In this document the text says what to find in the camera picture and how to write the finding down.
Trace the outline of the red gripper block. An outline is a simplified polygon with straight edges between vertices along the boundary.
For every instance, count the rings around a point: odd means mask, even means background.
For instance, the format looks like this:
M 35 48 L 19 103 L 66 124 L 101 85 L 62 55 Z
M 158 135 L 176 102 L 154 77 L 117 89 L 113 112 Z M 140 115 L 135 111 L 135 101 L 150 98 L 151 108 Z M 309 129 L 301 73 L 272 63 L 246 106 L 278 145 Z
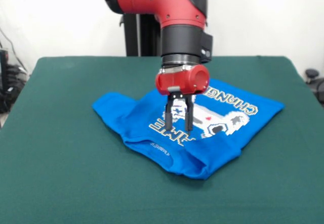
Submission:
M 202 65 L 182 65 L 169 68 L 161 68 L 155 77 L 155 86 L 161 95 L 168 95 L 165 107 L 165 129 L 170 131 L 173 126 L 172 106 L 176 95 L 202 94 L 206 91 L 210 82 L 208 69 Z M 192 96 L 185 96 L 185 130 L 190 132 L 193 128 Z

